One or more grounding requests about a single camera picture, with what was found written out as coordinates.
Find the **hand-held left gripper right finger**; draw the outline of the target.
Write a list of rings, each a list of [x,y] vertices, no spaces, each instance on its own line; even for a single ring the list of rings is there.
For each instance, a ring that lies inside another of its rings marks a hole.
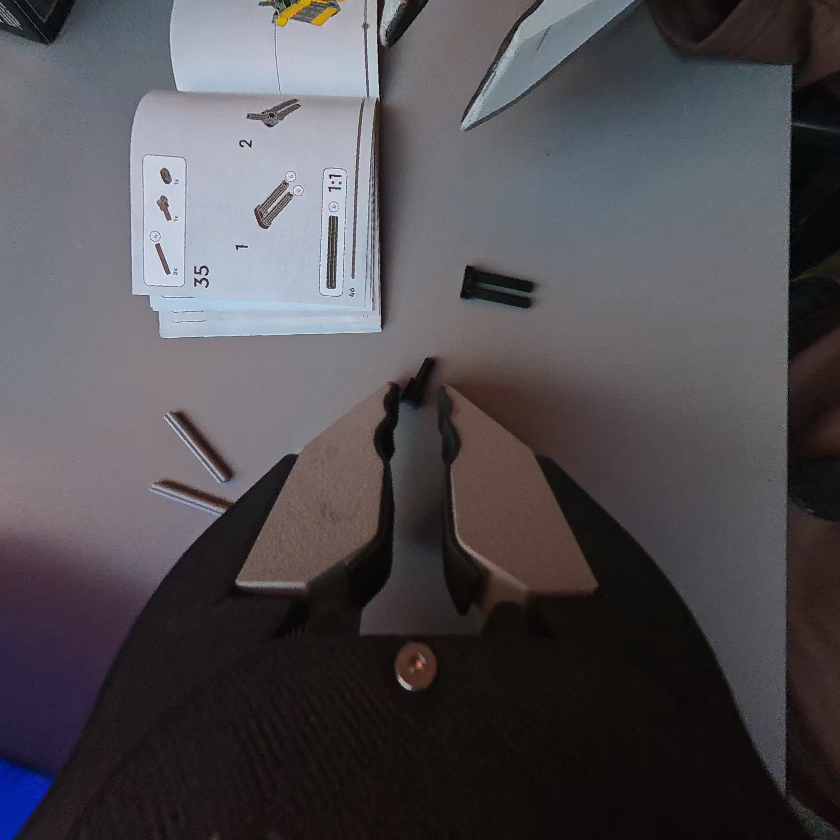
[[[437,392],[443,563],[456,611],[589,597],[598,583],[529,446],[451,385]]]

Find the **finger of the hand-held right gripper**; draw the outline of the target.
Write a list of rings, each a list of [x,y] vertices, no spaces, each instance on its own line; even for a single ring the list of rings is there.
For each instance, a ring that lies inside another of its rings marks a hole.
[[[427,1],[381,1],[380,44],[393,47],[427,5]]]
[[[527,96],[638,1],[540,1],[520,16],[473,94],[460,128],[472,130]]]

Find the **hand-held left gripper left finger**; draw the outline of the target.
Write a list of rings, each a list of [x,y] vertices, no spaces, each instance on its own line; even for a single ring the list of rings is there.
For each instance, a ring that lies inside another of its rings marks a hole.
[[[385,383],[303,448],[238,573],[240,592],[287,599],[303,632],[359,635],[391,576],[400,394]]]

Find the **small black lego pin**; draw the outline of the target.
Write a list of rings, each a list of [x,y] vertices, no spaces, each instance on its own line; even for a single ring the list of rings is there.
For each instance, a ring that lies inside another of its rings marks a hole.
[[[435,365],[434,357],[426,357],[423,360],[418,372],[402,388],[401,403],[414,408],[424,404]]]

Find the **person's right forearm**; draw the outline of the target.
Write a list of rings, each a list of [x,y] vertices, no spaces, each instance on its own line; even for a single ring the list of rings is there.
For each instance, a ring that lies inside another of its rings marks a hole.
[[[794,84],[838,87],[838,1],[651,1],[660,34],[690,56],[789,66]]]

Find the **thin lego axle rod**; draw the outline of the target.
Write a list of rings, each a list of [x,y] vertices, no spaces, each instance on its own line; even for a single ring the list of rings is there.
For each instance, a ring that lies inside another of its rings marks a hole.
[[[164,414],[164,421],[218,484],[226,484],[234,477],[235,473],[226,459],[187,415],[170,411]]]
[[[150,492],[158,497],[176,501],[191,509],[203,511],[215,517],[222,516],[234,505],[231,500],[216,497],[168,479],[155,481],[150,486]]]

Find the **black lego axle assembly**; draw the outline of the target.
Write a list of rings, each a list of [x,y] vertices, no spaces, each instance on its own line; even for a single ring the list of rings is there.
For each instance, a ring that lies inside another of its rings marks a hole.
[[[535,284],[530,280],[466,266],[459,297],[516,309],[530,309]]]

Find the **lego instruction booklet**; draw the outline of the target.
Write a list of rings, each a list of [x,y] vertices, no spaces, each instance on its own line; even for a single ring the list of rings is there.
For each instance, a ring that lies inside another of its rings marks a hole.
[[[177,1],[130,139],[132,293],[163,339],[378,333],[379,8]]]

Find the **person's brown sweater torso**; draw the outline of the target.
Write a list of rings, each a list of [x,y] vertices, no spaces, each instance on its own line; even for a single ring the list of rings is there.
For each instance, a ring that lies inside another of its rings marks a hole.
[[[838,331],[789,369],[787,783],[839,827]]]

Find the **black cardboard box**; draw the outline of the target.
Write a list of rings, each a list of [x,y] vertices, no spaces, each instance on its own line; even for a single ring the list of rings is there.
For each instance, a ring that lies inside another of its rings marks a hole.
[[[1,1],[1,31],[48,45],[60,34],[75,1]]]

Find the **blue plastic bin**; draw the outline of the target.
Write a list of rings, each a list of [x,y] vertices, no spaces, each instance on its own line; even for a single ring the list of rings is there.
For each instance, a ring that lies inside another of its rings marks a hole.
[[[53,779],[1,758],[1,838],[13,839],[44,799]]]

